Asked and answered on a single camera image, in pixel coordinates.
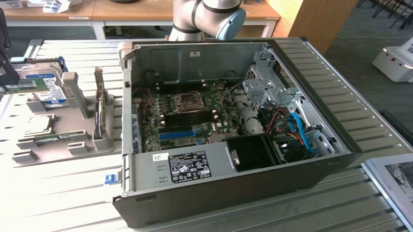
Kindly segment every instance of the warning label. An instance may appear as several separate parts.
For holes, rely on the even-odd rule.
[[[169,167],[174,183],[213,176],[205,151],[169,156]]]

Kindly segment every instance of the slotted metal table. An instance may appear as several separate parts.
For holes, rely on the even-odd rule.
[[[3,208],[10,209],[0,212],[7,228],[0,227],[0,231],[405,231],[360,164],[372,157],[412,153],[412,146],[312,44],[301,38],[276,40],[365,151],[346,170],[328,176],[312,189],[133,230],[111,204],[121,185],[103,186],[105,174],[122,167],[121,155],[19,168],[3,165],[2,172],[14,178],[6,178],[2,185],[11,191],[6,196],[4,191],[0,193],[7,199]],[[43,45],[28,48],[26,56],[63,56],[70,71],[79,74],[86,96],[95,91],[94,68],[103,67],[106,88],[118,99],[114,128],[115,139],[121,141],[123,75],[118,66],[118,43],[119,40],[44,41]],[[8,106],[3,113],[0,111],[0,153],[7,152],[6,125],[14,108],[22,107],[19,101],[15,95],[2,103]],[[0,162],[8,159],[7,154],[0,156]]]

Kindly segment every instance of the white robot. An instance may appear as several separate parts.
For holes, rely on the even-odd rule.
[[[413,82],[413,38],[400,47],[385,47],[373,65],[395,82]]]
[[[174,0],[174,29],[170,41],[232,40],[245,24],[241,0]]]

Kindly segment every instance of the motherboard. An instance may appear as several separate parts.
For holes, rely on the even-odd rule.
[[[237,135],[224,108],[226,82],[135,88],[143,152],[221,142]]]

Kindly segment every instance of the gray carpet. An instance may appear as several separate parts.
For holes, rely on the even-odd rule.
[[[389,19],[385,11],[372,18],[375,9],[367,1],[356,8],[346,24],[328,51],[326,58],[354,85],[377,110],[387,109],[407,128],[413,131],[413,84],[396,83],[376,69],[372,61],[387,46],[401,45],[405,39],[342,39],[341,37],[403,37],[413,36],[413,26],[399,29],[401,21],[393,29],[389,26],[396,15]],[[163,38],[170,27],[155,30],[154,27],[127,27],[123,36],[114,38]],[[31,39],[46,40],[87,40],[95,39],[90,27],[19,27],[10,28],[12,40],[12,56],[22,56]]]
[[[326,53],[326,58],[368,99],[377,110],[388,110],[404,126],[413,131],[413,84],[393,82],[372,65],[387,46],[400,46],[404,39],[342,39],[341,37],[404,37],[413,36],[413,27],[399,29],[403,20],[392,25],[388,12],[372,18],[375,9],[367,1],[356,8]]]

